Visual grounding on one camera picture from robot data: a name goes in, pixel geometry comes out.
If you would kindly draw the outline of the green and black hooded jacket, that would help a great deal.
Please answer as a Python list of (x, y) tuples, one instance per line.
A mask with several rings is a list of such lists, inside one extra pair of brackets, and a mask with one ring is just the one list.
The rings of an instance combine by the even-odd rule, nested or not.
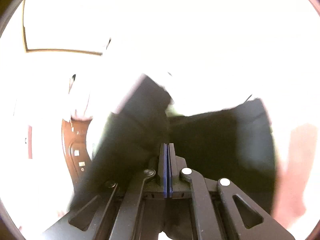
[(229, 179), (271, 215), (276, 163), (270, 122), (259, 99), (219, 112), (168, 117), (170, 95), (145, 77), (118, 114), (114, 114), (89, 169), (80, 180), (71, 210), (149, 167), (167, 145), (167, 199), (161, 232), (178, 233), (179, 207), (168, 196), (168, 146), (188, 168), (210, 180)]

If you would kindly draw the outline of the pink plush bed blanket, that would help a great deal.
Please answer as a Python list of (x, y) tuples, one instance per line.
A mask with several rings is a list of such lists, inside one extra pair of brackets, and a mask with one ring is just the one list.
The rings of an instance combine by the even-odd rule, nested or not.
[(287, 227), (305, 213), (303, 193), (310, 177), (317, 141), (317, 128), (306, 125), (290, 134), (287, 159), (278, 152), (276, 193), (272, 216)]

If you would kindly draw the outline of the brown wooden headboard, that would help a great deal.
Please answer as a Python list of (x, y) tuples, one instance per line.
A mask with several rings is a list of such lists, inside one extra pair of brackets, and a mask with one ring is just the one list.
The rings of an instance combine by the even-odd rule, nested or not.
[(91, 121), (91, 119), (62, 120), (61, 138), (63, 154), (75, 190), (86, 169), (92, 162), (86, 147), (87, 132)]

